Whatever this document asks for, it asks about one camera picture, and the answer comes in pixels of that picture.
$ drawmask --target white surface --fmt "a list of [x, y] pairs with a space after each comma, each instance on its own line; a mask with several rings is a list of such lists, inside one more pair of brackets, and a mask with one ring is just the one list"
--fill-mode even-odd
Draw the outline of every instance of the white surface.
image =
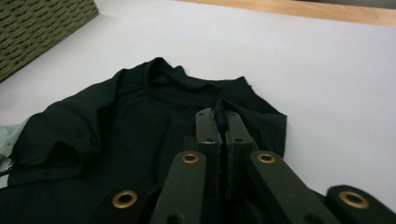
[[245, 76], [287, 114], [286, 162], [325, 193], [396, 211], [396, 29], [168, 0], [97, 0], [101, 15], [0, 83], [0, 125], [162, 56], [193, 77]]

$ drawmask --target woven basket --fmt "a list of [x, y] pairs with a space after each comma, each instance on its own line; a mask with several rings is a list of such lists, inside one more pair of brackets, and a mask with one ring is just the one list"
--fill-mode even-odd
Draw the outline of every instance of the woven basket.
[[0, 0], [0, 81], [98, 13], [93, 0]]

